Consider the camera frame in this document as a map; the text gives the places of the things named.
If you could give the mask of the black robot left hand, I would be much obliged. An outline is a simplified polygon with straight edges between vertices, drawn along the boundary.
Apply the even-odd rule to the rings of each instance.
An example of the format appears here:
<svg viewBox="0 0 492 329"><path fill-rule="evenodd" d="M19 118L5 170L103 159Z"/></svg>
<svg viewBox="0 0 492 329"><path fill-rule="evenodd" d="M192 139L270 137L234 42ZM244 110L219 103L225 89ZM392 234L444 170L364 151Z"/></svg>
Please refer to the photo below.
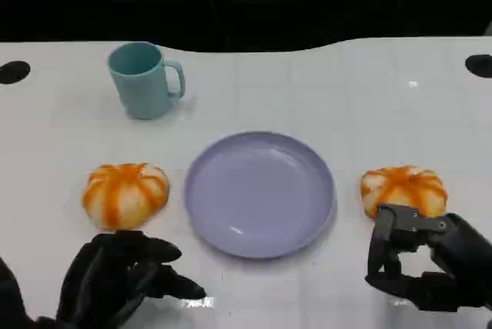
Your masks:
<svg viewBox="0 0 492 329"><path fill-rule="evenodd" d="M170 265L180 256L174 244L141 231L98 234L65 275L57 321L73 328L119 328L147 298L205 298L203 287Z"/></svg>

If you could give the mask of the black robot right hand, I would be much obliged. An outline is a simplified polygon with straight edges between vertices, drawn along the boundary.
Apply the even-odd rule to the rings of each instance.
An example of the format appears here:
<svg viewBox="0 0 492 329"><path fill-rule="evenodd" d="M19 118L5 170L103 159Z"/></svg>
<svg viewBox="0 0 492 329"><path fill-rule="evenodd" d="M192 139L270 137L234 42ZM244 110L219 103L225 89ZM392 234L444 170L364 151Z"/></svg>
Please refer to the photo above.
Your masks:
<svg viewBox="0 0 492 329"><path fill-rule="evenodd" d="M430 248L438 272L402 273L399 255ZM371 236L365 281L406 299L420 311L455 312L491 307L491 244L458 214L427 218L416 208L379 204Z"/></svg>

